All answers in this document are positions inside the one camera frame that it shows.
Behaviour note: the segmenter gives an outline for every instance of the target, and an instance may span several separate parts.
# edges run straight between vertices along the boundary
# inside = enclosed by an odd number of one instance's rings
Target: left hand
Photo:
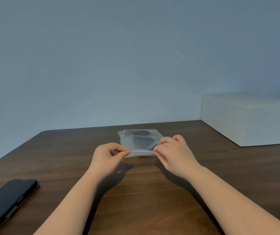
[[[130,153],[130,150],[118,143],[107,143],[96,148],[88,172],[92,173],[97,180],[104,178],[114,172],[121,160]]]

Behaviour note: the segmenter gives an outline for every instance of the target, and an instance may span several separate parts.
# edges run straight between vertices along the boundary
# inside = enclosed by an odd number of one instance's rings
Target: hand
[[[88,172],[101,182],[114,172],[121,160],[130,153],[130,150],[118,143],[107,143],[96,148]]]
[[[162,138],[153,153],[168,171],[184,179],[195,166],[200,166],[181,135]]]

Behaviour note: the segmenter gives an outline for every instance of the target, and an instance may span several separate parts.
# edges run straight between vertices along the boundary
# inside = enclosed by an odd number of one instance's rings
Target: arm
[[[181,135],[162,138],[154,154],[167,170],[190,182],[226,235],[280,234],[280,221],[202,167]]]
[[[97,186],[129,153],[117,143],[98,146],[87,172],[34,235],[82,235]]]

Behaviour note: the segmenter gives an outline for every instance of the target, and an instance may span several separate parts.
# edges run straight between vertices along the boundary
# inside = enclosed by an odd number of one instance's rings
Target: brown table
[[[0,159],[0,187],[36,178],[41,187],[1,229],[33,234],[88,169],[95,148],[119,142],[117,131],[156,128],[181,134],[201,165],[280,219],[280,145],[239,147],[202,121],[41,132]],[[85,233],[220,234],[192,186],[156,157],[125,158],[98,188]]]

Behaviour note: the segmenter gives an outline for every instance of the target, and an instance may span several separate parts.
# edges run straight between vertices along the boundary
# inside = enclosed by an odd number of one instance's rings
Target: right hand
[[[181,135],[162,138],[153,153],[168,171],[184,179],[187,178],[189,171],[200,166]]]

